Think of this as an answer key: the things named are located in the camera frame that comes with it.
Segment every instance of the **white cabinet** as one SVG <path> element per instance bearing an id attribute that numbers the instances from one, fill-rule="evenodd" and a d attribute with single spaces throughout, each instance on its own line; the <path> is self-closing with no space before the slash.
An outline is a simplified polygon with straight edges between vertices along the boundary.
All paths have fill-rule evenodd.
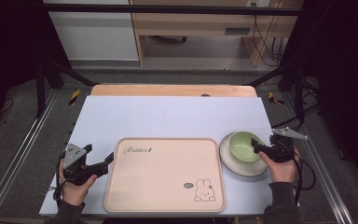
<path id="1" fill-rule="evenodd" d="M 58 4 L 124 5 L 126 0 L 45 0 Z M 68 59 L 139 61 L 130 13 L 49 12 Z"/>

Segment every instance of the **wooden tray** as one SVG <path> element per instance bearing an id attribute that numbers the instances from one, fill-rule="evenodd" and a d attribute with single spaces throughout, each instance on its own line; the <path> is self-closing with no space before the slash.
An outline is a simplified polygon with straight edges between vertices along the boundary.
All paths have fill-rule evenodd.
<path id="1" fill-rule="evenodd" d="M 110 212 L 218 212 L 226 204 L 219 152 L 208 138 L 124 138 L 104 206 Z"/>

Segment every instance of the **metal bar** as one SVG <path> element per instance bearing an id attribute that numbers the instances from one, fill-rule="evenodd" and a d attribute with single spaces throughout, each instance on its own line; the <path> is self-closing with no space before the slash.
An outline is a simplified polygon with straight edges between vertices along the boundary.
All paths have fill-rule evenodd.
<path id="1" fill-rule="evenodd" d="M 283 7 L 208 7 L 208 6 L 160 6 L 160 5 L 93 5 L 93 4 L 27 4 L 25 8 L 56 12 L 116 12 L 116 13 L 178 13 L 260 16 L 317 15 L 316 10 Z"/>
<path id="2" fill-rule="evenodd" d="M 283 100 L 287 103 L 292 115 L 295 116 L 296 112 L 294 110 L 293 98 L 290 96 L 288 92 L 283 92 L 282 97 Z M 315 145 L 312 143 L 310 135 L 308 134 L 308 131 L 305 127 L 305 124 L 303 124 L 303 126 L 300 127 L 300 131 L 309 137 L 309 141 L 305 141 L 305 143 L 307 145 L 307 148 L 309 149 L 308 155 L 310 156 L 310 161 L 314 166 L 313 168 L 315 170 L 315 173 L 318 176 L 318 179 L 321 183 L 321 186 L 324 190 L 324 194 L 328 202 L 330 202 L 330 205 L 333 209 L 333 212 L 337 218 L 338 223 L 352 224 L 353 220 L 351 218 L 351 214 L 349 213 L 345 203 L 342 201 L 341 196 L 336 188 L 336 185 L 334 184 L 333 179 L 331 178 L 330 174 L 325 168 L 324 163 L 322 162 L 322 159 L 319 156 Z"/>
<path id="3" fill-rule="evenodd" d="M 45 123 L 48 113 L 50 112 L 53 103 L 58 95 L 57 90 L 51 90 L 50 94 L 48 95 L 48 99 L 46 102 L 46 109 L 43 114 L 34 121 L 33 126 L 31 127 L 30 131 L 26 135 L 24 141 L 21 144 L 19 151 L 17 152 L 16 156 L 14 157 L 12 163 L 7 168 L 7 172 L 5 173 L 4 177 L 0 182 L 0 206 L 2 205 L 4 199 L 7 196 L 8 191 L 10 190 L 14 180 L 16 179 L 17 174 L 24 163 L 28 152 L 30 151 L 32 145 L 34 144 L 34 140 L 38 136 L 40 130 L 42 129 L 43 124 Z"/>

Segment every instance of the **cartoon rabbit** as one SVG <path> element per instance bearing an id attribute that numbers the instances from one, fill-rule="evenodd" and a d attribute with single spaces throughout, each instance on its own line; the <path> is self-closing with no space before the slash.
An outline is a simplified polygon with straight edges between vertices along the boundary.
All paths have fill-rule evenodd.
<path id="1" fill-rule="evenodd" d="M 194 198 L 194 201 L 214 202 L 215 200 L 216 198 L 214 197 L 214 191 L 211 185 L 211 180 L 209 179 L 197 180 L 196 197 Z"/>

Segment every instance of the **hand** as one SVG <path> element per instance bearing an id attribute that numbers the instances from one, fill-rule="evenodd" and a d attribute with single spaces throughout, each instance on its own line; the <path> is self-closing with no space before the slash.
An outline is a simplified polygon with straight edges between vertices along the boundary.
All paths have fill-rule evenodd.
<path id="1" fill-rule="evenodd" d="M 297 155 L 298 151 L 295 148 L 296 152 L 296 161 L 299 160 L 299 157 Z M 260 151 L 258 152 L 258 155 L 260 156 L 261 160 L 266 163 L 266 165 L 269 168 L 269 171 L 271 173 L 271 179 L 272 182 L 291 182 L 293 183 L 295 181 L 296 177 L 296 165 L 294 161 L 286 161 L 282 163 L 277 163 L 275 161 L 272 161 L 269 156 L 267 156 L 264 152 Z"/>
<path id="2" fill-rule="evenodd" d="M 60 163 L 60 183 L 64 181 L 62 167 L 63 160 L 61 160 Z M 90 176 L 87 182 L 84 183 L 82 186 L 74 185 L 71 182 L 65 182 L 62 185 L 62 199 L 74 206 L 81 205 L 87 194 L 89 193 L 89 188 L 91 188 L 97 178 L 97 175 Z"/>

